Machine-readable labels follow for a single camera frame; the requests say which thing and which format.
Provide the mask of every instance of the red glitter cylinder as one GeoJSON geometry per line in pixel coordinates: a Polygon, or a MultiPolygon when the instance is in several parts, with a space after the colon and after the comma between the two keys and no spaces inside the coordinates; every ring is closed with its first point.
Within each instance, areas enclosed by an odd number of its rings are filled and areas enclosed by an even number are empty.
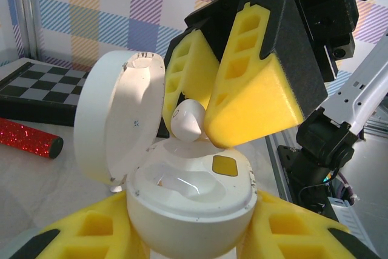
{"type": "Polygon", "coordinates": [[[45,158],[56,158],[63,148],[60,136],[0,118],[0,143],[45,158]]]}

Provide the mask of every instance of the white earbud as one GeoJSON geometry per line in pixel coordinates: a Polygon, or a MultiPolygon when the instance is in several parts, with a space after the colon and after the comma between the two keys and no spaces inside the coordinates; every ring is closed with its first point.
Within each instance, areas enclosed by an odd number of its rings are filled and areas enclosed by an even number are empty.
{"type": "Polygon", "coordinates": [[[194,142],[206,138],[203,130],[204,107],[194,99],[186,99],[178,105],[172,115],[171,131],[177,139],[194,142]]]}

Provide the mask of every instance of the open lid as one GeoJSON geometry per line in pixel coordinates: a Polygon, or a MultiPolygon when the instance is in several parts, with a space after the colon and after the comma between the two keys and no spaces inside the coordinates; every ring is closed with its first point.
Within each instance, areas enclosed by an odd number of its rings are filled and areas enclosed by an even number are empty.
{"type": "Polygon", "coordinates": [[[158,132],[164,72],[154,53],[114,51],[94,65],[74,123],[75,158],[88,177],[119,185],[139,164],[158,132]]]}

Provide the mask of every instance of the table surface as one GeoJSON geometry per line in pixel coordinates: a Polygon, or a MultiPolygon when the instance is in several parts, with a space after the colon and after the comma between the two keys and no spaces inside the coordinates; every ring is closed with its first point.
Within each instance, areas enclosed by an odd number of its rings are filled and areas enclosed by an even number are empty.
{"type": "MultiPolygon", "coordinates": [[[[0,79],[26,61],[0,67],[0,79]]],[[[0,249],[24,230],[44,227],[112,194],[106,185],[86,178],[78,169],[72,127],[20,123],[62,137],[64,148],[56,159],[48,160],[0,144],[0,249]]],[[[278,195],[265,139],[237,149],[251,162],[258,188],[278,195]]]]}

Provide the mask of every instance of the checkered board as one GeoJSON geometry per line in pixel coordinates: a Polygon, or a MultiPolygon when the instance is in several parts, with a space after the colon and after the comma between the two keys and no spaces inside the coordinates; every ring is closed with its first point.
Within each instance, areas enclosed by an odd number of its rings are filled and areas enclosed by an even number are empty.
{"type": "Polygon", "coordinates": [[[27,62],[0,81],[0,116],[72,126],[87,75],[27,62]]]}

